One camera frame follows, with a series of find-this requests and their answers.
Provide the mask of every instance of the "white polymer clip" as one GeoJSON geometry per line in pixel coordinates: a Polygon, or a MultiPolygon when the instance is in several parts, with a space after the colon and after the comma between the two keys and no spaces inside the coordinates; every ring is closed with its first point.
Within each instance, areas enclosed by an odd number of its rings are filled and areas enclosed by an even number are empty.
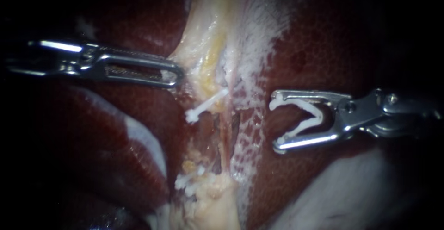
{"type": "MultiPolygon", "coordinates": [[[[305,135],[298,135],[300,131],[287,132],[273,141],[273,149],[276,153],[284,154],[289,150],[346,140],[351,138],[356,131],[364,131],[374,137],[419,136],[427,130],[424,130],[426,128],[424,125],[418,124],[418,119],[419,121],[425,121],[426,118],[442,119],[435,103],[409,95],[383,92],[381,89],[375,89],[360,99],[334,92],[275,90],[271,94],[270,109],[273,110],[279,105],[296,104],[314,115],[322,113],[317,108],[315,108],[317,112],[304,108],[304,103],[311,106],[324,104],[330,107],[334,113],[332,127],[324,132],[305,135]]],[[[321,123],[322,116],[316,123],[305,128],[321,123]]]]}

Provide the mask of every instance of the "forceps jaw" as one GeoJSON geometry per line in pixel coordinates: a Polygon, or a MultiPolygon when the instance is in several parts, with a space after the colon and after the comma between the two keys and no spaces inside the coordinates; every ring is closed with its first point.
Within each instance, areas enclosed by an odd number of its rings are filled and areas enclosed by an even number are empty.
{"type": "Polygon", "coordinates": [[[3,61],[7,69],[16,73],[72,76],[160,88],[173,88],[184,77],[179,66],[160,56],[69,39],[28,40],[25,47],[20,46],[18,56],[7,56],[3,61]],[[20,59],[21,55],[36,51],[39,53],[32,57],[40,59],[38,64],[30,64],[33,59],[20,59]]]}

